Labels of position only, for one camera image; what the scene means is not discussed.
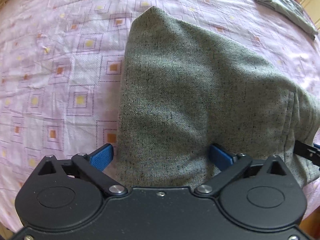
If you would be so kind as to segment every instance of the bed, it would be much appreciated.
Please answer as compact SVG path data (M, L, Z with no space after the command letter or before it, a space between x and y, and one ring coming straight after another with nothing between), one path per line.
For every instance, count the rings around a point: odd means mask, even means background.
M0 11L0 222L44 155L117 149L120 78L132 21L151 6L227 36L320 98L320 39L253 0L8 0ZM320 132L314 142L320 142ZM116 158L105 170L114 177ZM308 210L320 182L304 188Z

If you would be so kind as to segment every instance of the orange square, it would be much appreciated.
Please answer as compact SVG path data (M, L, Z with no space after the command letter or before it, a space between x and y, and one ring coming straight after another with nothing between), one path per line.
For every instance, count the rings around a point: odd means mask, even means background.
M116 25L122 24L123 19L116 19Z
M216 27L217 31L220 33L223 33L223 28L222 27Z
M61 75L63 72L63 67L58 67L57 68L57 75Z
M50 130L50 134L49 134L50 138L56 138L56 131L55 130Z
M117 142L117 135L113 133L107 134L107 141L108 143L116 143Z
M118 64L111 64L109 66L110 71L117 71L118 70Z

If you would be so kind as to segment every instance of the gray cloth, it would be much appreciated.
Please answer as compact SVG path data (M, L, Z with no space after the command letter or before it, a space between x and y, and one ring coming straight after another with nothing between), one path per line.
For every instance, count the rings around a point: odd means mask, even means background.
M319 169L293 146L312 143L319 107L243 45L152 7L132 23L125 49L117 179L194 187L219 172L207 159L214 142L256 159L279 154L304 185Z
M318 31L314 24L303 14L303 8L294 0L255 0L257 3L273 9L304 30L313 40Z

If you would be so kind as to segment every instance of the folded gray towel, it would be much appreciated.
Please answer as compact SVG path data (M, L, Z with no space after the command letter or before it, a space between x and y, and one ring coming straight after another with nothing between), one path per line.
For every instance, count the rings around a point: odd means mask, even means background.
M125 49L117 173L126 186L194 187L217 174L211 143L256 159L279 154L300 185L319 168L293 156L311 144L320 106L270 62L222 35L152 7Z
M303 8L294 0L255 0L257 3L273 9L304 30L314 40L318 35L315 25L303 14Z

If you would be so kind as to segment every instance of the speckled gray fabric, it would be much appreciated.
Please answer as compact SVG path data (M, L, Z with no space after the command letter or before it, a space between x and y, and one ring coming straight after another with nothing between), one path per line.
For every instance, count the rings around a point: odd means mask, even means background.
M320 125L315 99L243 45L152 7L125 50L117 176L126 186L194 187L219 170L213 142L234 153L279 154L302 186L318 168L293 156Z

